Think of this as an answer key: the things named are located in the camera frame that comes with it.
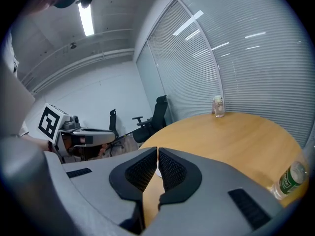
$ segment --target green bottle label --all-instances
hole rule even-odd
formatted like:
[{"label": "green bottle label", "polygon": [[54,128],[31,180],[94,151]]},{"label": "green bottle label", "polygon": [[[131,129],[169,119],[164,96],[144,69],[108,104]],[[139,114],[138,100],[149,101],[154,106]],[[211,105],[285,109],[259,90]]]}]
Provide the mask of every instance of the green bottle label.
[{"label": "green bottle label", "polygon": [[287,169],[287,171],[281,176],[279,180],[279,186],[283,193],[289,194],[294,191],[300,183],[294,181],[291,175],[291,166]]}]

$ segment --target glass jar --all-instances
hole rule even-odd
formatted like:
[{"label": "glass jar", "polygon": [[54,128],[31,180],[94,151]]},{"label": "glass jar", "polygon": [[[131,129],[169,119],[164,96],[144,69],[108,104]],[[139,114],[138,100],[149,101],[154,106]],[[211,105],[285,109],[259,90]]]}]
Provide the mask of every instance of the glass jar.
[{"label": "glass jar", "polygon": [[224,116],[224,105],[221,95],[217,95],[214,98],[214,107],[215,107],[215,116],[223,117]]}]

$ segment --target black office chair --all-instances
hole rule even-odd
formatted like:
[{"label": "black office chair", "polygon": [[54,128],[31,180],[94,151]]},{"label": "black office chair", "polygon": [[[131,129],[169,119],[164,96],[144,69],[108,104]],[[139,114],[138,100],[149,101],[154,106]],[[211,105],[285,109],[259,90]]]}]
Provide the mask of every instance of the black office chair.
[{"label": "black office chair", "polygon": [[112,141],[110,144],[109,144],[109,155],[112,156],[112,150],[113,150],[113,147],[121,147],[121,148],[124,148],[124,146],[122,145],[122,142],[119,141],[119,135],[118,135],[118,132],[117,132],[117,129],[116,129],[116,119],[117,119],[117,115],[116,115],[116,109],[112,110],[109,112],[110,114],[110,118],[109,118],[109,130],[113,131],[115,133],[115,140]]},{"label": "black office chair", "polygon": [[153,117],[148,119],[147,121],[141,122],[141,117],[132,118],[137,119],[139,123],[138,126],[141,128],[136,129],[133,131],[133,138],[137,143],[143,143],[148,140],[152,135],[157,133],[160,129],[166,126],[164,115],[167,109],[167,100],[166,95],[158,97],[157,103],[154,108]]}]

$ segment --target fluorescent light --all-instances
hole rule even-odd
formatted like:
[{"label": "fluorescent light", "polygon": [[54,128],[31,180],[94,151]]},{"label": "fluorescent light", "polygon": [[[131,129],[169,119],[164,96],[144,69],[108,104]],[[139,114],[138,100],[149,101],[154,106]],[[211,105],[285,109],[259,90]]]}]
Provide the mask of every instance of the fluorescent light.
[{"label": "fluorescent light", "polygon": [[245,50],[249,50],[249,49],[252,49],[252,48],[257,48],[257,47],[260,47],[260,45],[253,46],[253,47],[249,47],[249,48],[246,48]]},{"label": "fluorescent light", "polygon": [[193,56],[194,58],[196,58],[196,57],[198,57],[198,56],[200,56],[200,55],[203,55],[203,54],[205,54],[205,53],[208,53],[208,52],[209,52],[209,49],[207,48],[207,49],[205,49],[205,50],[202,50],[202,51],[199,51],[199,52],[194,53],[192,56]]},{"label": "fluorescent light", "polygon": [[256,34],[253,34],[253,35],[249,35],[249,36],[246,36],[245,38],[249,38],[249,37],[255,37],[255,36],[259,36],[259,35],[263,35],[263,34],[266,34],[266,32],[261,32],[261,33],[256,33]]},{"label": "fluorescent light", "polygon": [[217,49],[217,48],[219,48],[219,47],[221,47],[221,46],[225,46],[225,45],[227,45],[227,44],[229,44],[230,42],[226,42],[226,43],[224,43],[224,44],[221,44],[221,45],[218,45],[218,46],[216,46],[215,48],[212,48],[212,50],[215,50],[215,49]]},{"label": "fluorescent light", "polygon": [[87,8],[82,8],[81,4],[78,4],[78,7],[85,36],[93,35],[94,29],[92,24],[91,5]]},{"label": "fluorescent light", "polygon": [[177,36],[178,34],[180,34],[183,30],[185,30],[188,26],[190,26],[193,21],[197,18],[199,18],[200,16],[203,15],[203,12],[201,10],[197,11],[196,14],[194,14],[191,18],[189,18],[186,22],[184,22],[184,24],[182,26],[180,26],[174,33],[174,36]]},{"label": "fluorescent light", "polygon": [[194,37],[196,34],[200,33],[200,30],[195,30],[192,34],[190,34],[188,37],[185,38],[185,40],[189,40],[191,39],[192,37]]}]

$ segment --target desk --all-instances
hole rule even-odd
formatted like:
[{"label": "desk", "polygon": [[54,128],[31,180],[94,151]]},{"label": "desk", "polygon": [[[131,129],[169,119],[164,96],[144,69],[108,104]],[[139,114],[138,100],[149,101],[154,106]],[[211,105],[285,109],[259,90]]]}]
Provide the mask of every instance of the desk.
[{"label": "desk", "polygon": [[[260,185],[270,188],[301,152],[296,140],[274,122],[259,116],[226,113],[222,118],[200,115],[175,122],[149,138],[141,148],[165,147],[227,163]],[[281,201],[285,207],[302,197],[305,182]],[[164,193],[156,174],[143,193],[145,223],[158,213]]]}]

